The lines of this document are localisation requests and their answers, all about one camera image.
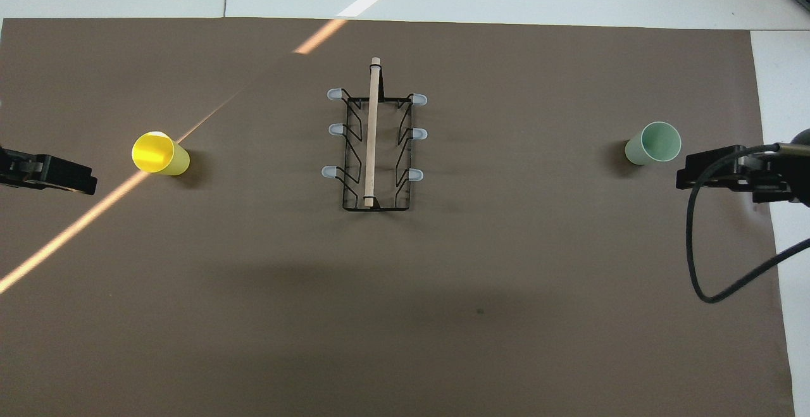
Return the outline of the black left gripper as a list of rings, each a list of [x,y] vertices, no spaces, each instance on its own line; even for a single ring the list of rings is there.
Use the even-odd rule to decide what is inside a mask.
[[[11,151],[0,147],[0,185],[8,187],[55,187],[64,191],[78,192],[85,195],[95,195],[97,178],[92,174],[92,168],[80,165],[73,161],[44,155],[43,158],[43,184],[32,180],[35,173],[40,171],[42,163],[34,154]]]

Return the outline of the pale green plastic cup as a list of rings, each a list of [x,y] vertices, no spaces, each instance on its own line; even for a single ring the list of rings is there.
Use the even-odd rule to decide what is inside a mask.
[[[633,165],[639,166],[665,163],[679,155],[681,146],[680,133],[674,126],[663,121],[654,121],[626,143],[625,157]]]

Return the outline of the yellow plastic cup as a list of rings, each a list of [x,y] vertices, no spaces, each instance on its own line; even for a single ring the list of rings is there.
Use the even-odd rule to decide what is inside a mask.
[[[131,148],[131,160],[139,171],[178,177],[190,166],[190,154],[164,132],[141,135]]]

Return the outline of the brown table mat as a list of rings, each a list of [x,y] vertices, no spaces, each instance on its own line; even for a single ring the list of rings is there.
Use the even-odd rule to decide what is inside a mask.
[[[743,31],[300,20],[12,20],[0,144],[93,197],[0,187],[0,417],[793,417],[777,273],[692,292],[683,153],[762,143]],[[341,208],[344,104],[420,93],[405,212]]]

